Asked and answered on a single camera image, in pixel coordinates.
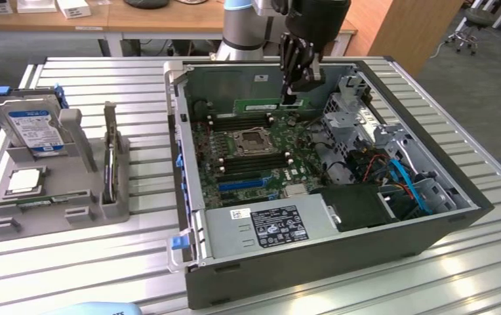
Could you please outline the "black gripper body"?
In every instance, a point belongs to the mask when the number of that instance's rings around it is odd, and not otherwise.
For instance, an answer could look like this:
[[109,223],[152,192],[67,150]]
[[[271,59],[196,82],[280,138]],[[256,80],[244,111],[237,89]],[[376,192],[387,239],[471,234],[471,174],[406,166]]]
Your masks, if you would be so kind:
[[313,52],[320,53],[339,33],[348,9],[348,0],[287,1],[285,28],[288,33],[296,39],[312,44]]

